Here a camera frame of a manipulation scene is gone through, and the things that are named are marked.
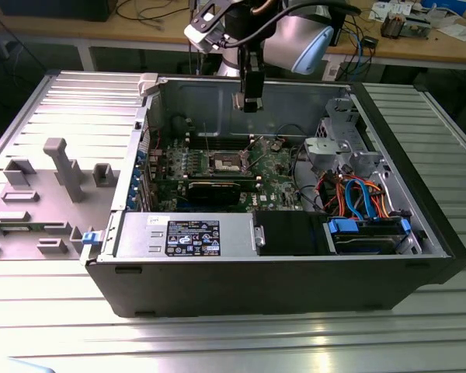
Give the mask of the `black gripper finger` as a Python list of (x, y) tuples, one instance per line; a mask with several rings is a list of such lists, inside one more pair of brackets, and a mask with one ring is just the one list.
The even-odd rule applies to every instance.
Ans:
[(261, 106), (265, 69), (260, 44), (248, 44), (242, 48), (242, 103), (243, 111), (255, 113)]

